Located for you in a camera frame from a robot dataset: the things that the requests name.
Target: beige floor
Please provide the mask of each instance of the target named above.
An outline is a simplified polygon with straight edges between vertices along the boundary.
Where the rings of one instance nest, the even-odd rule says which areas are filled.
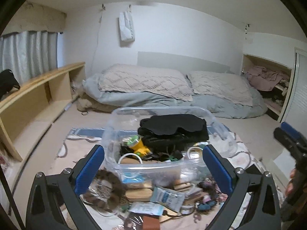
[[[110,114],[97,112],[89,112],[88,115],[83,116],[73,104],[52,125],[30,157],[14,194],[23,221],[25,221],[28,195],[35,174],[39,171],[47,172],[70,129],[73,127],[105,127],[109,116]],[[279,123],[267,115],[251,119],[221,118],[219,120],[230,130],[237,132],[247,148],[257,158],[273,159],[283,150],[283,147],[273,139],[273,130]]]

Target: blue gripper pad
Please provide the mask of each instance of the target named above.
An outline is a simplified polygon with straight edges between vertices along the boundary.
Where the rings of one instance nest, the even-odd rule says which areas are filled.
[[[103,159],[104,149],[102,146],[99,146],[76,177],[75,193],[77,196],[84,194],[88,190]]]
[[[208,146],[203,148],[203,160],[221,192],[230,196],[233,191],[231,176]]]
[[[280,128],[291,136],[294,140],[300,139],[300,133],[286,122],[280,124]]]

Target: pink blanket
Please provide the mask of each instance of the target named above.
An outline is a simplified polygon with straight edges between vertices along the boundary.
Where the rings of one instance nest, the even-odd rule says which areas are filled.
[[[282,71],[272,71],[265,67],[252,66],[247,70],[250,85],[260,91],[271,91],[282,80],[289,81],[289,76]]]

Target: pillow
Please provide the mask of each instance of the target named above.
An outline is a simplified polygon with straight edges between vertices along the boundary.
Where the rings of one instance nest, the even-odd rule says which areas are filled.
[[[213,95],[235,104],[253,106],[248,84],[238,75],[193,71],[188,77],[196,94]]]
[[[182,73],[173,69],[115,64],[98,82],[99,90],[118,92],[151,92],[183,101],[192,101],[192,89]]]

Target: metal screw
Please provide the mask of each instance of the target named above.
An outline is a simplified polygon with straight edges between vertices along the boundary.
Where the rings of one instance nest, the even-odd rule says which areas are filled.
[[[64,173],[65,175],[67,175],[67,174],[69,174],[71,171],[72,171],[71,168],[65,168],[65,169],[63,170],[63,173]]]
[[[238,174],[243,174],[243,173],[244,173],[244,169],[242,169],[242,168],[236,168],[235,171],[236,171]]]
[[[269,172],[269,171],[264,172],[264,175],[265,175],[266,177],[272,177],[272,173]]]
[[[36,173],[36,175],[35,175],[37,178],[40,178],[40,177],[42,177],[43,176],[43,173],[42,172],[38,172],[38,173]]]

